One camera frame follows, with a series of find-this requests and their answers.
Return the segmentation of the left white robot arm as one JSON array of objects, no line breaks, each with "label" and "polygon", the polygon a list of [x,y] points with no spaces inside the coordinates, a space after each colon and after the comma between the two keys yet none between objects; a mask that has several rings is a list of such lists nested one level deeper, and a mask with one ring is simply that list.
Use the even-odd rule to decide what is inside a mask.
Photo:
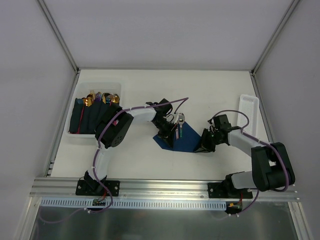
[{"label": "left white robot arm", "polygon": [[132,124],[151,122],[158,129],[157,137],[166,146],[174,147],[174,134],[177,124],[168,120],[173,110],[172,103],[162,99],[159,103],[147,102],[144,106],[123,109],[112,103],[102,114],[95,128],[97,150],[92,166],[84,173],[83,179],[77,183],[76,194],[79,196],[97,196],[111,189],[107,183],[107,169],[112,156],[112,149],[124,140]]}]

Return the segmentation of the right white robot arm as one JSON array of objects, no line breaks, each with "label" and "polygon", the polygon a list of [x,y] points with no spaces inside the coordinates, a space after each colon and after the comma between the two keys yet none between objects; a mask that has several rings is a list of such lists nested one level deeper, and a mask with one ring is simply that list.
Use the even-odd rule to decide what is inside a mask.
[{"label": "right white robot arm", "polygon": [[296,176],[285,145],[281,142],[264,142],[232,126],[227,115],[214,115],[209,128],[202,132],[194,148],[195,153],[211,153],[218,145],[228,145],[241,150],[251,159],[251,170],[231,173],[217,186],[208,188],[209,197],[251,198],[248,189],[261,192],[285,192],[296,181]]}]

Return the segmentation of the fork with pink handle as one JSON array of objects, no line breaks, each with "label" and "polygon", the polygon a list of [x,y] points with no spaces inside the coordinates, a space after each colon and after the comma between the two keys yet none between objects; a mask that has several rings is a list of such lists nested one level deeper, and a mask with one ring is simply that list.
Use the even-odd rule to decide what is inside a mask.
[{"label": "fork with pink handle", "polygon": [[179,139],[179,130],[178,130],[178,128],[175,129],[175,138],[176,138],[176,140]]}]

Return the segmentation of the spoon with green handle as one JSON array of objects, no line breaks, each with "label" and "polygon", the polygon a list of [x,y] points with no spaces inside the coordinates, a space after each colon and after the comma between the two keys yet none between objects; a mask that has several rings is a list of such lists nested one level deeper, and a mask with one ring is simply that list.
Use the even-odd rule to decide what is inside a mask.
[{"label": "spoon with green handle", "polygon": [[185,115],[183,113],[178,114],[178,121],[179,125],[179,138],[183,137],[183,124],[185,123]]}]

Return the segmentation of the blue paper napkin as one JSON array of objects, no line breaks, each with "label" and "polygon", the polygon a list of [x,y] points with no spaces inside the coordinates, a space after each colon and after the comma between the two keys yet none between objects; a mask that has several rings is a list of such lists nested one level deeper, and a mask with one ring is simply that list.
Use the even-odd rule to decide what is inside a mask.
[{"label": "blue paper napkin", "polygon": [[194,149],[201,140],[201,136],[187,123],[182,126],[182,138],[176,139],[176,132],[173,134],[173,147],[170,147],[165,143],[164,139],[161,139],[157,135],[152,138],[157,145],[163,150],[193,153]]}]

